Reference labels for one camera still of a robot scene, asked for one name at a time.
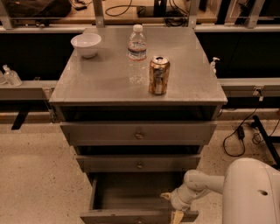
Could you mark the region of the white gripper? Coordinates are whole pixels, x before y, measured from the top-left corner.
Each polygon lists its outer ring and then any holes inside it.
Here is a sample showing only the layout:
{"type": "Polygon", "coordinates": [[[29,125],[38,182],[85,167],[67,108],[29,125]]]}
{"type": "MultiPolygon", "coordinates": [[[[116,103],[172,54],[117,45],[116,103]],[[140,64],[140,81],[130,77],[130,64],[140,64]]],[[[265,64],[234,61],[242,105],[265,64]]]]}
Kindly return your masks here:
{"type": "Polygon", "coordinates": [[[171,224],[180,224],[184,217],[184,213],[182,211],[186,211],[191,207],[193,192],[188,188],[176,188],[171,193],[161,193],[160,197],[165,200],[171,200],[171,205],[176,210],[171,212],[171,224]]]}

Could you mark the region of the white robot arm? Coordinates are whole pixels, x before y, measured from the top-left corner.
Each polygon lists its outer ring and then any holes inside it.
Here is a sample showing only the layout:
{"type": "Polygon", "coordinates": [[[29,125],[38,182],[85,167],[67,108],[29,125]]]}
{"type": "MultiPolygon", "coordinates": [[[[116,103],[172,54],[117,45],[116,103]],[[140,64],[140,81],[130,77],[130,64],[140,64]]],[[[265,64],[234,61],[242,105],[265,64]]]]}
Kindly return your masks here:
{"type": "Polygon", "coordinates": [[[222,224],[280,224],[280,171],[253,158],[235,160],[223,176],[189,170],[183,184],[161,197],[171,202],[171,224],[210,192],[222,195],[222,224]]]}

